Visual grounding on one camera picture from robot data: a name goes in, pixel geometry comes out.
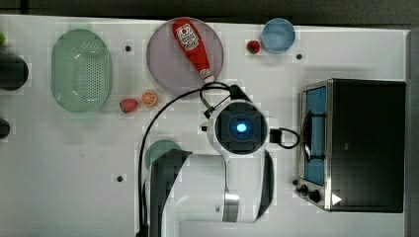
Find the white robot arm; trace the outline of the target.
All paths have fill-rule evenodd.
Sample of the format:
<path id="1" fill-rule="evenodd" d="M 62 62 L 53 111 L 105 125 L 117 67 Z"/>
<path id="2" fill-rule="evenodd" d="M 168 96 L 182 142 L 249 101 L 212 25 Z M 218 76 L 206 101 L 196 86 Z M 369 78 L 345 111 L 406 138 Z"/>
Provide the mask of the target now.
<path id="1" fill-rule="evenodd" d="M 163 139 L 141 146 L 139 231 L 135 237 L 178 237 L 183 221 L 254 223 L 272 203 L 270 143 L 284 149 L 284 127 L 269 125 L 236 85 L 207 83 L 195 91 L 206 105 L 201 125 L 213 154 Z"/>

